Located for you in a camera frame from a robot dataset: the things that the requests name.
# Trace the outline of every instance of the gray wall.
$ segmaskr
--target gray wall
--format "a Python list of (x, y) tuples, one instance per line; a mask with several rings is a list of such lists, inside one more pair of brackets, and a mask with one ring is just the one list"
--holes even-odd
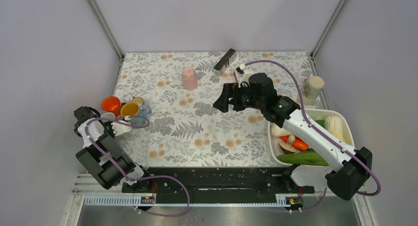
[(310, 51), (339, 0), (96, 0), (124, 52)]
[[(349, 0), (317, 64), (355, 145), (373, 152), (380, 226), (416, 225), (418, 0)], [(369, 180), (374, 189), (373, 180)]]
[(86, 0), (0, 0), (0, 224), (56, 226), (82, 169), (72, 111), (118, 59)]

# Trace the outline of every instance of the orange carrot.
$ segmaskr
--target orange carrot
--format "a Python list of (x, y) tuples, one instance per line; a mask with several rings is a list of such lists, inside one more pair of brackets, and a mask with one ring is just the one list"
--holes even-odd
[[(287, 141), (287, 139), (289, 138), (289, 136), (281, 136), (280, 137), (283, 141)], [(292, 146), (300, 151), (307, 151), (307, 149), (309, 148), (309, 146), (302, 141), (302, 139), (300, 138), (296, 138), (295, 142), (292, 144)]]

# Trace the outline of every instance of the floral tablecloth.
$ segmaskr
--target floral tablecloth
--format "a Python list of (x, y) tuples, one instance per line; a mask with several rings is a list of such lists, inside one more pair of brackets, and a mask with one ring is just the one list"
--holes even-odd
[[(221, 113), (212, 107), (224, 83), (234, 82), (233, 67), (268, 59), (288, 69), (301, 84), (312, 76), (305, 52), (238, 52), (221, 76), (213, 67), (224, 53), (128, 53), (115, 96), (130, 101), (142, 97), (153, 115), (151, 125), (134, 129), (116, 140), (138, 164), (148, 166), (273, 166), (267, 121), (258, 110)], [(185, 67), (196, 70), (199, 85), (182, 87)], [(272, 78), (278, 94), (296, 99), (296, 87), (280, 67), (259, 63), (255, 72)], [(309, 108), (322, 108), (317, 99)]]

